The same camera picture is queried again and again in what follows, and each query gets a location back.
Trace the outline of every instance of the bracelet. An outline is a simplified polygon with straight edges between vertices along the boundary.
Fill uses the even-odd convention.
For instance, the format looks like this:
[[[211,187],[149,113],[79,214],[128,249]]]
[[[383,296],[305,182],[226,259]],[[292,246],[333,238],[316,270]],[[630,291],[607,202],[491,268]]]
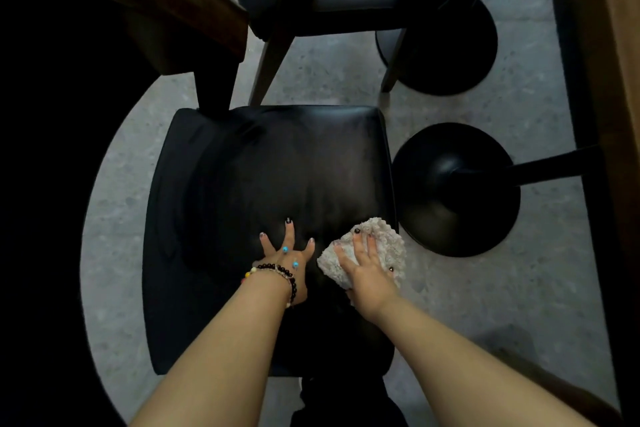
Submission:
[[[249,277],[252,273],[256,273],[258,270],[273,270],[276,274],[284,277],[291,284],[291,298],[289,302],[287,302],[287,308],[291,306],[294,299],[296,298],[296,293],[298,292],[298,286],[296,286],[296,279],[293,277],[293,274],[285,269],[281,265],[276,264],[260,264],[257,267],[251,267],[246,274],[244,274],[244,278],[240,281],[242,284],[244,280]]]

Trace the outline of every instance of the round black table base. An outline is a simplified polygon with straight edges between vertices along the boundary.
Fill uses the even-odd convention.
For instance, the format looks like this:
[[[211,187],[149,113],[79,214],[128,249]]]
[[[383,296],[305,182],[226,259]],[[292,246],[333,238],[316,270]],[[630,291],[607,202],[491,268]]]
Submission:
[[[428,126],[407,140],[392,172],[401,225],[428,250],[471,257],[491,250],[508,234],[520,210],[520,188],[446,195],[453,169],[489,170],[513,164],[500,144],[460,123]]]
[[[385,65],[401,31],[376,32],[378,52]],[[464,17],[436,21],[429,31],[399,81],[422,93],[446,96],[470,90],[484,80],[498,52],[498,33],[481,0],[476,0]]]

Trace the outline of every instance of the person's left arm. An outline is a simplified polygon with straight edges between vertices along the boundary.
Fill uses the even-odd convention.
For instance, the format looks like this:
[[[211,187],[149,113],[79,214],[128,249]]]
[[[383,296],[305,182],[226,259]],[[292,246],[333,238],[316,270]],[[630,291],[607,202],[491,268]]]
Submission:
[[[293,223],[285,228],[278,251],[260,235],[265,259],[257,263],[278,264],[292,272],[298,286],[295,305],[307,298],[305,265],[315,244],[309,240],[303,252],[295,252]],[[291,251],[284,253],[284,247]],[[246,278],[173,365],[132,427],[258,425],[271,356],[290,297],[289,282],[276,272],[258,270]]]

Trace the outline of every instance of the person's right hand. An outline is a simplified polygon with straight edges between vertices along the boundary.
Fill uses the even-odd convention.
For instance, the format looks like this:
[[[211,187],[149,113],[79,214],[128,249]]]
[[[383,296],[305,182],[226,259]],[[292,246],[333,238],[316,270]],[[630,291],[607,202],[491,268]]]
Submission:
[[[362,234],[358,231],[353,234],[353,251],[359,266],[354,264],[344,254],[340,245],[334,245],[340,267],[347,272],[353,288],[347,291],[349,299],[356,306],[362,317],[376,324],[380,311],[389,302],[399,297],[398,289],[393,279],[393,272],[384,270],[380,266],[376,239],[371,235],[367,237],[369,253],[365,252],[362,244]]]

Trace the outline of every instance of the hand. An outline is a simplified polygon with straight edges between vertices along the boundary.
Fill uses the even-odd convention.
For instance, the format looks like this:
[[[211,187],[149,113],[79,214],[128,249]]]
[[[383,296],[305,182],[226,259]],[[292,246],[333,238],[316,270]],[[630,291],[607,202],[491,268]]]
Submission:
[[[293,245],[296,241],[295,229],[293,227],[293,221],[287,218],[285,221],[285,233],[284,233],[284,241],[282,242],[282,246],[279,250],[276,251],[275,247],[269,241],[269,237],[261,233],[260,234],[260,243],[262,243],[262,250],[264,251],[264,258],[262,260],[258,260],[253,262],[253,266],[257,267],[260,264],[275,264],[280,265],[287,269],[289,272],[293,274],[293,277],[296,279],[296,286],[298,288],[298,292],[296,293],[296,298],[291,304],[296,305],[300,304],[300,302],[304,302],[307,300],[307,284],[305,284],[305,270],[307,268],[307,262],[313,257],[314,252],[316,251],[316,241],[311,238],[307,243],[307,247],[302,251],[298,252],[297,250],[293,250]],[[288,252],[284,253],[284,247],[288,248]],[[271,271],[264,271],[260,273],[275,273]]]
[[[354,264],[345,254],[340,245],[334,245],[340,267],[347,272],[353,288],[347,291],[349,299],[354,303],[362,317],[369,322],[376,323],[380,311],[389,302],[399,297],[393,273],[380,266],[376,239],[367,237],[369,254],[362,245],[362,234],[353,234],[353,251],[359,266]]]

